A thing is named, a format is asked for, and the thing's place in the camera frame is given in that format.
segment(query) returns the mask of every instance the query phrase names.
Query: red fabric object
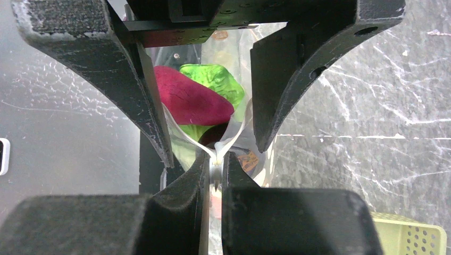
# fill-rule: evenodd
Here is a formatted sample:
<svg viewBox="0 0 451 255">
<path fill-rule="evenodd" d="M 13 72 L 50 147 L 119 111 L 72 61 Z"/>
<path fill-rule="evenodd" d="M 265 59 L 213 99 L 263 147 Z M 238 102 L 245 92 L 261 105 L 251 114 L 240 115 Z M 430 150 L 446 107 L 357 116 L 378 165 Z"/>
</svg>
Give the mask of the red fabric object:
<svg viewBox="0 0 451 255">
<path fill-rule="evenodd" d="M 213 126 L 230 120 L 234 109 L 213 90 L 167 66 L 154 67 L 161 102 L 179 125 Z"/>
</svg>

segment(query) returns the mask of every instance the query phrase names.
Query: gray background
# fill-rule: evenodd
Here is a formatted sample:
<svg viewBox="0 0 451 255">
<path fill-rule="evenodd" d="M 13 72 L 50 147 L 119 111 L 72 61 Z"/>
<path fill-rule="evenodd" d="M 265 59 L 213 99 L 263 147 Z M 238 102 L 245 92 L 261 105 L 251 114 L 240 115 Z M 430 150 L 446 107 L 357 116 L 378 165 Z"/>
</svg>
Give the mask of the gray background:
<svg viewBox="0 0 451 255">
<path fill-rule="evenodd" d="M 123 1 L 111 2 L 122 15 Z M 279 131 L 272 186 L 351 189 L 372 210 L 451 236 L 449 10 L 449 0 L 407 0 L 401 25 L 325 71 Z M 0 223 L 37 194 L 138 192 L 138 129 L 82 78 L 27 46 L 7 0 L 0 137 L 12 145 Z"/>
</svg>

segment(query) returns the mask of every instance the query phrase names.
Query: brown object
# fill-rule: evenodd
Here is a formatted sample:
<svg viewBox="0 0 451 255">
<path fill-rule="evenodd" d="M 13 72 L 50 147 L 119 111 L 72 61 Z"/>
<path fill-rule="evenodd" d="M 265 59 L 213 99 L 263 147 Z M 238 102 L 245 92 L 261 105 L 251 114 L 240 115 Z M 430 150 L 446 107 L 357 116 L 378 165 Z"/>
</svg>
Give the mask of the brown object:
<svg viewBox="0 0 451 255">
<path fill-rule="evenodd" d="M 226 40 L 227 37 L 229 37 L 229 33 L 227 33 L 227 31 L 223 30 L 223 31 L 216 31 L 212 34 L 213 39 L 215 39 L 216 41 L 222 41 L 222 40 Z"/>
<path fill-rule="evenodd" d="M 258 157 L 253 151 L 250 151 L 247 155 L 238 156 L 238 161 L 244 172 L 252 171 L 258 164 Z"/>
</svg>

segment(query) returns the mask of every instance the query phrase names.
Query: screw hole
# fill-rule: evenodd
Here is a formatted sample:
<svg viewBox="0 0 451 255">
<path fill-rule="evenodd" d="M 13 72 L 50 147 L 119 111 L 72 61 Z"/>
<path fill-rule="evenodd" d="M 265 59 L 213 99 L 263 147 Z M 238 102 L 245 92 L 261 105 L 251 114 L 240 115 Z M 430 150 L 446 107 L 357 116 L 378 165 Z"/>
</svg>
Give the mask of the screw hole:
<svg viewBox="0 0 451 255">
<path fill-rule="evenodd" d="M 358 32 L 356 32 L 354 35 L 355 36 L 366 36 L 374 31 L 376 31 L 378 29 L 378 27 L 369 27 L 369 28 L 364 28 L 362 30 L 359 30 Z"/>
<path fill-rule="evenodd" d="M 225 10 L 225 11 L 222 11 L 221 14 L 232 14 L 232 13 L 236 13 L 236 12 L 237 12 L 237 10 Z"/>
<path fill-rule="evenodd" d="M 314 80 L 318 78 L 321 75 L 321 73 L 326 69 L 327 67 L 325 66 L 318 67 L 317 69 L 315 69 L 313 72 L 310 73 L 310 79 Z"/>
</svg>

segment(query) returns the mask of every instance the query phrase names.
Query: yellow plastic basket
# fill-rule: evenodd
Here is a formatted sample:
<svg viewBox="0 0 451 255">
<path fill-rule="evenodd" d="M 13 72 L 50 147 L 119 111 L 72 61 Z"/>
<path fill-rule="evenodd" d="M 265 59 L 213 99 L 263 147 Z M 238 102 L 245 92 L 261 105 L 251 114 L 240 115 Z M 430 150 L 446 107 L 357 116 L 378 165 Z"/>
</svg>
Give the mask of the yellow plastic basket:
<svg viewBox="0 0 451 255">
<path fill-rule="evenodd" d="M 446 232 L 410 218 L 373 212 L 385 255 L 446 255 Z"/>
</svg>

